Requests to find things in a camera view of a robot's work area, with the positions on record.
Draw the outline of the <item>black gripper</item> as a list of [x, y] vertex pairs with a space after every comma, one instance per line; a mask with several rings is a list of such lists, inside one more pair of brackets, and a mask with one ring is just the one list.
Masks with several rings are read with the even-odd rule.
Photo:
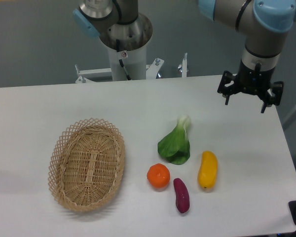
[[260, 96], [263, 102], [261, 113], [272, 105], [279, 106], [282, 99], [284, 82], [270, 82], [275, 67], [263, 71], [259, 63], [254, 68], [248, 68], [243, 61], [240, 61], [237, 75], [224, 71], [217, 92], [225, 98], [225, 105], [228, 105], [231, 95], [245, 93]]

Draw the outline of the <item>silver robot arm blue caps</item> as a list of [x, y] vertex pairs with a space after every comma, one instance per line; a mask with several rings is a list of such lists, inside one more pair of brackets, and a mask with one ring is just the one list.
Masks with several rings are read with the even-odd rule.
[[[225, 71], [218, 93], [257, 96], [263, 107], [278, 106], [284, 84], [271, 77], [296, 18], [296, 0], [201, 0], [200, 12], [246, 36], [238, 73]], [[150, 20], [136, 0], [82, 0], [73, 11], [82, 31], [108, 49], [113, 80], [147, 79]]]

